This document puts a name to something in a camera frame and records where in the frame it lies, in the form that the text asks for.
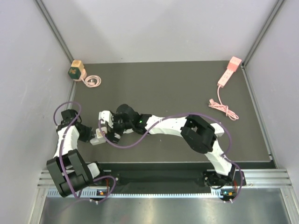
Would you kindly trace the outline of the white power strip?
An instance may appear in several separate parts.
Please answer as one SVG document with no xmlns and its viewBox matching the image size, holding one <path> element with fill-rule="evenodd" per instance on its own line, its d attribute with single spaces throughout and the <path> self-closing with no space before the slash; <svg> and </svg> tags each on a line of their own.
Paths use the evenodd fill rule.
<svg viewBox="0 0 299 224">
<path fill-rule="evenodd" d="M 90 140 L 90 143 L 93 146 L 106 143 L 106 139 L 103 137 L 103 135 L 101 134 L 98 128 L 96 129 L 94 138 Z"/>
</svg>

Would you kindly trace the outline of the white tiger cube plug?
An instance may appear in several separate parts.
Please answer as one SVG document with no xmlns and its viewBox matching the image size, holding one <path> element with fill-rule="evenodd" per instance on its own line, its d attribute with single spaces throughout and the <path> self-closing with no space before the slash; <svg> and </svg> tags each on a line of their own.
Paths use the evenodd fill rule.
<svg viewBox="0 0 299 224">
<path fill-rule="evenodd" d="M 98 139 L 98 141 L 100 141 L 100 140 L 105 141 L 104 136 L 107 134 L 107 128 L 106 127 L 97 128 L 95 131 L 95 134 L 96 134 L 96 138 Z"/>
</svg>

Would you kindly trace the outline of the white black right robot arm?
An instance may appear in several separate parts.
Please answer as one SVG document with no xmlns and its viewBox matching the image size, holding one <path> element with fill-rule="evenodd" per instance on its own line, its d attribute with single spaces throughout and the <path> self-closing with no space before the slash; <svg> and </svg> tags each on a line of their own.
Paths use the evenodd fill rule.
<svg viewBox="0 0 299 224">
<path fill-rule="evenodd" d="M 139 114 L 127 104 L 122 104 L 110 115 L 107 130 L 106 137 L 112 143 L 118 143 L 126 131 L 183 138 L 193 151 L 204 154 L 212 163 L 215 171 L 210 175 L 204 173 L 207 185 L 223 187 L 235 179 L 236 166 L 224 156 L 215 128 L 199 115 L 167 119 L 152 114 Z"/>
</svg>

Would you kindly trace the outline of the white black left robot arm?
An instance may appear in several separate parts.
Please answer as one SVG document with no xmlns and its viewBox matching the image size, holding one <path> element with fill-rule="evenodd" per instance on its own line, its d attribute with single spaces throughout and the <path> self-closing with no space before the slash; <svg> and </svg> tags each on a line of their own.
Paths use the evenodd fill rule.
<svg viewBox="0 0 299 224">
<path fill-rule="evenodd" d="M 62 111 L 61 115 L 62 121 L 57 127 L 57 151 L 46 167 L 60 196 L 67 197 L 93 183 L 103 184 L 106 174 L 97 162 L 86 164 L 78 151 L 78 141 L 91 140 L 93 129 L 82 124 L 76 110 Z"/>
</svg>

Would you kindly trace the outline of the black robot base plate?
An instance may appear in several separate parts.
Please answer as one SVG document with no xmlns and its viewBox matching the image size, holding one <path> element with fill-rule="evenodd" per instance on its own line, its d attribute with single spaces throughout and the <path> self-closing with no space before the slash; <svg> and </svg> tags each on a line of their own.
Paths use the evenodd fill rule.
<svg viewBox="0 0 299 224">
<path fill-rule="evenodd" d="M 115 194 L 210 193 L 211 187 L 235 187 L 246 182 L 235 169 L 229 176 L 206 169 L 106 170 L 116 179 Z"/>
</svg>

